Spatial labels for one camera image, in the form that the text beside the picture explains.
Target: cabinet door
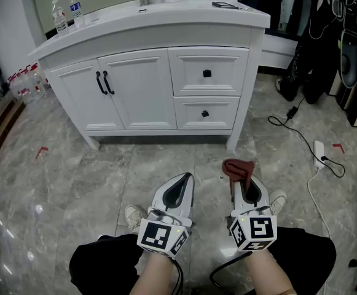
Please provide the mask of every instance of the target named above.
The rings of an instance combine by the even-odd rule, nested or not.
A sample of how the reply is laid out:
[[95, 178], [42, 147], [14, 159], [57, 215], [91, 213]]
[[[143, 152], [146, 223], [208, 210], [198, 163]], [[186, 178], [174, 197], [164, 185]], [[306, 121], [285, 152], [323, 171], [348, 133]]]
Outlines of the cabinet door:
[[167, 49], [98, 59], [126, 129], [177, 129]]
[[84, 130], [124, 130], [118, 116], [111, 94], [107, 92], [103, 75], [96, 79], [99, 73], [97, 60], [89, 60], [66, 66], [51, 73], [61, 82], [82, 116]]

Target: gray tile floor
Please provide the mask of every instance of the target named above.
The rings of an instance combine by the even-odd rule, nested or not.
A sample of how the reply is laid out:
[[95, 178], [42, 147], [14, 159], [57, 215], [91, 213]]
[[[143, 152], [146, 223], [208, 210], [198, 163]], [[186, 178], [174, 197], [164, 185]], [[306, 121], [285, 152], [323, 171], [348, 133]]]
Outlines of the gray tile floor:
[[[95, 152], [53, 93], [28, 105], [0, 151], [0, 294], [79, 294], [68, 272], [76, 247], [100, 235], [126, 233], [125, 205], [148, 207], [157, 186], [185, 171], [195, 176], [197, 224], [178, 257], [186, 291], [219, 294], [208, 276], [235, 251], [224, 220], [232, 209], [221, 171], [228, 157], [255, 161], [255, 174], [269, 191], [287, 192], [280, 226], [325, 234], [307, 190], [316, 170], [306, 145], [294, 132], [267, 122], [270, 115], [285, 117], [293, 105], [275, 92], [274, 82], [273, 76], [258, 75], [235, 154], [202, 137], [110, 139]], [[347, 265], [357, 257], [357, 128], [329, 96], [316, 106], [303, 102], [290, 125], [311, 144], [324, 142], [326, 155], [346, 166], [342, 179], [324, 169], [311, 186], [337, 248], [326, 294], [352, 294], [357, 269]], [[342, 143], [345, 154], [332, 143]], [[49, 151], [36, 159], [41, 146]], [[251, 289], [242, 263], [225, 269], [218, 280], [236, 294]]]

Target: shoe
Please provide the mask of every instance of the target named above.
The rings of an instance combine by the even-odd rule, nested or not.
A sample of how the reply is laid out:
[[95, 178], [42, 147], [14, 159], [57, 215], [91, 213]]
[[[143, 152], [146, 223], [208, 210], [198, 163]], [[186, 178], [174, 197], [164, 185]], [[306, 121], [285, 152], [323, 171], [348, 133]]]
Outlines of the shoe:
[[128, 205], [125, 208], [125, 218], [127, 220], [130, 233], [139, 234], [141, 220], [147, 218], [147, 213], [141, 206]]
[[283, 190], [275, 190], [269, 194], [270, 206], [273, 215], [278, 215], [282, 211], [284, 204], [288, 199], [288, 195]]
[[283, 83], [281, 79], [278, 79], [275, 82], [275, 88], [279, 92], [280, 95], [287, 101], [294, 101], [299, 91], [299, 88], [295, 85], [286, 85]]

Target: phone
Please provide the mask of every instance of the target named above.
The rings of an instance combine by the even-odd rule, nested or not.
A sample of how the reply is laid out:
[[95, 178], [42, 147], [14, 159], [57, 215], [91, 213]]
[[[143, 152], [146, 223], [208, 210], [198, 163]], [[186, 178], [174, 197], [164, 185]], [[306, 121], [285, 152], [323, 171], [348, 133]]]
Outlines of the phone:
[[235, 10], [239, 9], [239, 7], [233, 6], [232, 4], [226, 2], [213, 2], [213, 6], [220, 7], [222, 9], [235, 9]]

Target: power strip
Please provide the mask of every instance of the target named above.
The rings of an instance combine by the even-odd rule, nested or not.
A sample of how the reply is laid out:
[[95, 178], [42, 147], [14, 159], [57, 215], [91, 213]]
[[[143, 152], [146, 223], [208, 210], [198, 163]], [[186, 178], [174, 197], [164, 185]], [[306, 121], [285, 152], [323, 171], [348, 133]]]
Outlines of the power strip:
[[320, 159], [320, 161], [319, 161], [316, 159], [316, 157], [314, 157], [314, 160], [315, 160], [314, 165], [316, 167], [318, 167], [319, 169], [324, 168], [324, 161], [321, 160], [321, 158], [324, 156], [324, 144], [322, 142], [319, 142], [316, 140], [314, 143], [314, 146], [313, 146], [313, 150], [314, 150], [316, 157], [318, 159]]

